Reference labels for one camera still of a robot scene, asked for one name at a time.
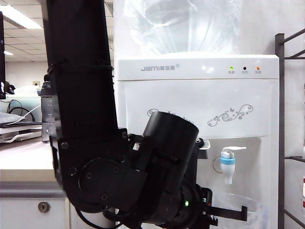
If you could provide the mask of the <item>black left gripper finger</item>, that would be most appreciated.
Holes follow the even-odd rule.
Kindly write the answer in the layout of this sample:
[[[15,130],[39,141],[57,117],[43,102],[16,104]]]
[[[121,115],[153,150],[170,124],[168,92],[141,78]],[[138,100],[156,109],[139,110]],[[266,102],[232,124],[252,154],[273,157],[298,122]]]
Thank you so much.
[[[227,219],[247,221],[247,207],[246,206],[242,206],[240,211],[209,206],[209,214],[227,218]]]

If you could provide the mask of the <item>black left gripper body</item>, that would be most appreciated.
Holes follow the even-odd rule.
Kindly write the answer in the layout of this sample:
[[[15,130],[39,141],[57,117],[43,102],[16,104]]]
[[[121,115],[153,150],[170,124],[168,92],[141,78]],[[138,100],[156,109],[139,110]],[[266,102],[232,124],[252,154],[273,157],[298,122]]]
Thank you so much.
[[[201,187],[200,188],[200,197],[202,202],[202,207],[211,207],[213,192],[209,188]],[[200,216],[200,229],[209,229],[210,226],[218,226],[218,219],[208,212],[208,209],[204,208],[202,210],[202,215]]]

